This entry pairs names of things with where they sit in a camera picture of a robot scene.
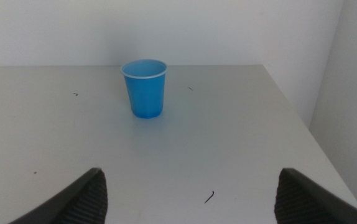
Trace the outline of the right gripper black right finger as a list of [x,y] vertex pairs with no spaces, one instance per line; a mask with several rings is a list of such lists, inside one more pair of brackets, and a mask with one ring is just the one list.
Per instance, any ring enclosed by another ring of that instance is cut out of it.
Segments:
[[357,208],[293,168],[279,174],[274,215],[278,224],[357,224]]

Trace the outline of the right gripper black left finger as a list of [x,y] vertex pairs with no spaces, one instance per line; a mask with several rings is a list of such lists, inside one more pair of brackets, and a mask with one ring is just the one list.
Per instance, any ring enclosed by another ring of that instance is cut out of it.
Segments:
[[57,195],[12,223],[104,224],[107,211],[105,174],[100,168],[92,168]]

